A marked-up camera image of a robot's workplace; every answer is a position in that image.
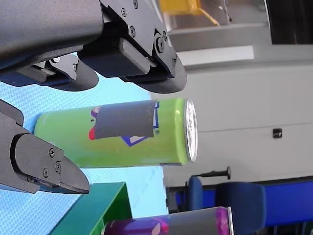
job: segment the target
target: yellow object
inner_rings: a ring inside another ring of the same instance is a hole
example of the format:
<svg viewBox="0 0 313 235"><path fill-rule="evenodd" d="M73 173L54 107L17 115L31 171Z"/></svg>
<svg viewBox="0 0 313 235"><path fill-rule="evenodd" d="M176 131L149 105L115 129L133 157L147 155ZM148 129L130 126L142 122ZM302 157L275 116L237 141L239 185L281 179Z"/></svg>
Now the yellow object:
<svg viewBox="0 0 313 235"><path fill-rule="evenodd" d="M220 25L201 8L200 0L160 0L161 11L169 15L205 15L213 24Z"/></svg>

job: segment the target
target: light blue table surface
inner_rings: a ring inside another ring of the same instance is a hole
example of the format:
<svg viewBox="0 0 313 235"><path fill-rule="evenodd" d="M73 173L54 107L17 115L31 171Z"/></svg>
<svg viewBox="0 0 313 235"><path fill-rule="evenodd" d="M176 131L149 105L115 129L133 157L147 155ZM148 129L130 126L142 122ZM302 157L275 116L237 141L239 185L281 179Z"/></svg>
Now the light blue table surface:
<svg viewBox="0 0 313 235"><path fill-rule="evenodd" d="M150 99L147 91L120 79L100 78L84 92L63 92L37 85L15 88L0 84L0 99L24 113L24 127L32 131L38 116L47 111ZM126 182L134 217L167 214L163 171L156 167L84 169L89 182ZM78 195L0 190L0 235L45 235L62 218Z"/></svg>

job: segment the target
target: purple can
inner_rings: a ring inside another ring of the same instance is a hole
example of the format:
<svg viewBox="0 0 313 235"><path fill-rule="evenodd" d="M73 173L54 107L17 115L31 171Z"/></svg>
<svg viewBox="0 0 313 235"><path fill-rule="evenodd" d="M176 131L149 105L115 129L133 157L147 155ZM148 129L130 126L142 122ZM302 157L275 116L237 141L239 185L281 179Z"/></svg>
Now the purple can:
<svg viewBox="0 0 313 235"><path fill-rule="evenodd" d="M231 209L224 207L147 218L114 220L104 235L233 235Z"/></svg>

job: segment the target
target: green can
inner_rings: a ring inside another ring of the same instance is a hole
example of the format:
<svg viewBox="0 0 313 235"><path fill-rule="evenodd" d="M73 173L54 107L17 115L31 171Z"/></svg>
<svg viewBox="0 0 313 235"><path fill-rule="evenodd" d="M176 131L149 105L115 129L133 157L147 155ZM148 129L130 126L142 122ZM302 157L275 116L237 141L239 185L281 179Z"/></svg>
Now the green can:
<svg viewBox="0 0 313 235"><path fill-rule="evenodd" d="M193 102L180 98L44 113L35 135L81 168L182 165L198 148Z"/></svg>

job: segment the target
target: white wall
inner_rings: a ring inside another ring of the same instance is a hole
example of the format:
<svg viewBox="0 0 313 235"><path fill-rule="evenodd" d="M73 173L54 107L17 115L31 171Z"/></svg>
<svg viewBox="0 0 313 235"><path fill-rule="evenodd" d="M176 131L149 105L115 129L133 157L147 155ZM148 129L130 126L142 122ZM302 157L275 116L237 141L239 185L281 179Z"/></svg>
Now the white wall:
<svg viewBox="0 0 313 235"><path fill-rule="evenodd" d="M313 66L285 64L188 73L180 93L152 97L194 101L199 131L198 160L165 167L168 186L190 175L224 170L234 181L263 181L312 175ZM274 140L272 129L283 128ZM206 185L225 178L203 179Z"/></svg>

